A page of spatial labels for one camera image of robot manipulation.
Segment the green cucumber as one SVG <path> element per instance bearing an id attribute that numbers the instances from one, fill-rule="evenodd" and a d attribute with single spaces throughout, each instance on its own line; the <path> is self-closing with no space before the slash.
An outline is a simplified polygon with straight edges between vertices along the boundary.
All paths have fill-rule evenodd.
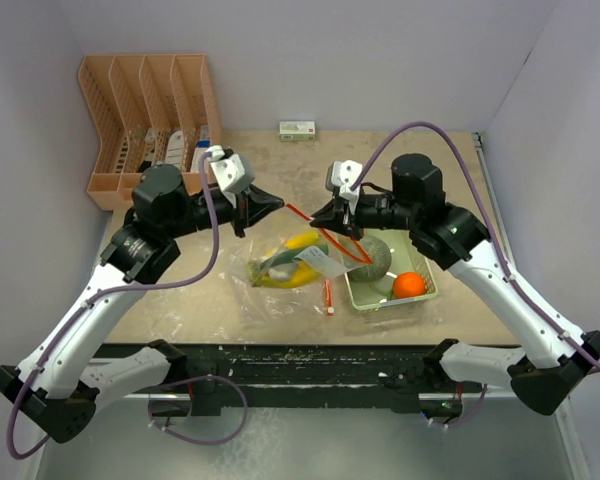
<path id="1" fill-rule="evenodd" d="M 306 249 L 307 246 L 296 248 L 283 247 L 272 255 L 263 256 L 259 259 L 250 261 L 247 264 L 247 272 L 256 277 L 269 277 L 269 270 L 271 268 L 282 265 L 293 271 L 292 277 L 300 276 L 301 274 L 316 275 L 317 272 L 311 268 L 306 261 L 299 257 Z"/>

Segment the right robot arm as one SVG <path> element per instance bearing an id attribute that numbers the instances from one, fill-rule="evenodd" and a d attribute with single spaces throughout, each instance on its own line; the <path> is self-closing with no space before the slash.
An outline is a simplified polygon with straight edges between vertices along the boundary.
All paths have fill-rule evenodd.
<path id="1" fill-rule="evenodd" d="M 354 184 L 362 171 L 351 160 L 329 167 L 332 198 L 314 213 L 312 226 L 354 240 L 370 229 L 406 231 L 419 253 L 470 288 L 519 343 L 498 348 L 444 340 L 424 359 L 426 383 L 436 391 L 457 382 L 508 388 L 534 412 L 553 414 L 600 359 L 600 332 L 568 321 L 518 274 L 485 224 L 447 201 L 443 174 L 429 157 L 397 157 L 391 188 L 372 194 Z"/>

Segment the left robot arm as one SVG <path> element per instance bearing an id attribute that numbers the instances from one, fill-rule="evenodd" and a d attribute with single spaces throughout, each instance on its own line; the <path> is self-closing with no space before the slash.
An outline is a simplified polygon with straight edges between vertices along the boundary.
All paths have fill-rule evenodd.
<path id="1" fill-rule="evenodd" d="M 12 409 L 6 444 L 15 446 L 19 414 L 47 438 L 65 443 L 81 433 L 96 413 L 128 394 L 151 387 L 174 392 L 188 383 L 187 357 L 164 340 L 102 368 L 90 362 L 114 326 L 147 292 L 175 289 L 202 280 L 216 263 L 219 227 L 232 226 L 238 237 L 283 199 L 254 186 L 247 174 L 233 173 L 228 185 L 204 183 L 188 193 L 182 172 L 161 164 L 146 170 L 132 192 L 123 226 L 111 237 L 86 287 L 49 336 L 16 366 L 0 366 L 0 393 Z M 179 282 L 160 277 L 180 255 L 177 238 L 210 230 L 211 257 L 203 270 Z"/>

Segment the clear zip bag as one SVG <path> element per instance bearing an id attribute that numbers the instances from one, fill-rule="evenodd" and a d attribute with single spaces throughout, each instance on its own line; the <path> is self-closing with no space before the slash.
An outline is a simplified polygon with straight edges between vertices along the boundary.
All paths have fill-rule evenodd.
<path id="1" fill-rule="evenodd" d="M 372 264 L 359 241 L 313 228 L 310 221 L 288 203 L 232 255 L 229 279 L 245 301 L 280 311 L 327 306 L 329 281 Z"/>
<path id="2" fill-rule="evenodd" d="M 279 327 L 287 323 L 332 320 L 334 309 L 327 306 L 325 280 L 297 288 L 252 286 L 234 279 L 241 323 L 247 327 Z"/>

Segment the yellow banana bunch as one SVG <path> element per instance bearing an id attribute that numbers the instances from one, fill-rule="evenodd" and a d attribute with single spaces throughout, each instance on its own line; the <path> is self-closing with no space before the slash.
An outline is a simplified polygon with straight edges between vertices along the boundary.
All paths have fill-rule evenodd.
<path id="1" fill-rule="evenodd" d="M 253 287 L 295 289 L 319 280 L 321 274 L 298 258 L 303 250 L 312 246 L 329 253 L 322 236 L 311 230 L 287 239 L 262 257 L 250 260 L 247 263 L 250 284 Z"/>

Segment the white garlic bulb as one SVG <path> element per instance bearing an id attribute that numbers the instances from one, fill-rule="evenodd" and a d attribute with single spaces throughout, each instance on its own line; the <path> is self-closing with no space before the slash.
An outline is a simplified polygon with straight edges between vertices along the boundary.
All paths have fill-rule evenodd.
<path id="1" fill-rule="evenodd" d="M 293 271 L 289 270 L 282 265 L 271 268 L 269 270 L 269 277 L 276 282 L 287 282 L 293 276 Z"/>

